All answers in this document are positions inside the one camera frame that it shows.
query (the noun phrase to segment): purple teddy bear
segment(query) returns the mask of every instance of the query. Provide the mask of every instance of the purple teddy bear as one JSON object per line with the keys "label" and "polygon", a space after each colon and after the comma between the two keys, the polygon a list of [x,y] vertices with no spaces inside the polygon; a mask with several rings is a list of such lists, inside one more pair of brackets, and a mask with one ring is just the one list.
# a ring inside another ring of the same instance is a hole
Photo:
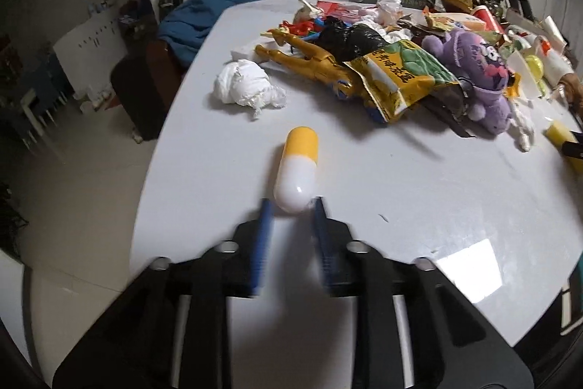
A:
{"label": "purple teddy bear", "polygon": [[492,134],[508,130],[512,116],[503,92],[508,85],[508,69],[496,49],[473,32],[455,29],[446,34],[445,43],[430,35],[423,49],[435,56],[457,78],[473,84],[473,97],[467,116]]}

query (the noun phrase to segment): red cup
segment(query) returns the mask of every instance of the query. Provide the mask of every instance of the red cup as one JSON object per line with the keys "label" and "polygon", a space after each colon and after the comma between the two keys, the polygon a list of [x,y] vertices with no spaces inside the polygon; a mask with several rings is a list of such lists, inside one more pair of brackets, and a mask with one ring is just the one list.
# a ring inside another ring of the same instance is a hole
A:
{"label": "red cup", "polygon": [[490,9],[488,9],[485,5],[479,5],[472,11],[472,15],[474,17],[483,20],[486,23],[486,30],[490,30],[492,32],[497,32],[499,34],[504,35],[504,30],[500,27],[500,24],[496,20],[496,17],[492,15]]}

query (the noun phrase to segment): blue cloth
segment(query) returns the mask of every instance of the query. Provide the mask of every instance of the blue cloth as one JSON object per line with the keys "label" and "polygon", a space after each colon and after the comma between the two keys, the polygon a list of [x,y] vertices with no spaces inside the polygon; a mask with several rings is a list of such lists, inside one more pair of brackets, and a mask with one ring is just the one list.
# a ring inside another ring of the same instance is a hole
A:
{"label": "blue cloth", "polygon": [[258,0],[187,0],[161,21],[158,38],[166,41],[180,64],[188,68],[223,11],[252,1]]}

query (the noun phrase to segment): snack bag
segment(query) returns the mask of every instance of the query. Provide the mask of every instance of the snack bag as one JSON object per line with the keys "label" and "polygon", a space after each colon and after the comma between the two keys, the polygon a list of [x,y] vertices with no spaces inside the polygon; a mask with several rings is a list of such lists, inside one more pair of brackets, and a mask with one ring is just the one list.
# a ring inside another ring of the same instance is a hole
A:
{"label": "snack bag", "polygon": [[345,65],[361,77],[386,122],[397,120],[436,88],[459,84],[433,55],[410,40],[399,40]]}

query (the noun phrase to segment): capsule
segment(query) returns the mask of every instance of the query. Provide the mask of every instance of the capsule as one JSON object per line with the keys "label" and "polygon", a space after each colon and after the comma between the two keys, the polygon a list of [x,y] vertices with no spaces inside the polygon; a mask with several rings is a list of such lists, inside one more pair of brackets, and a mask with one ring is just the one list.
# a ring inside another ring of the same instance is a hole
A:
{"label": "capsule", "polygon": [[288,213],[303,211],[316,195],[318,135],[310,128],[290,131],[279,163],[273,195],[278,206]]}

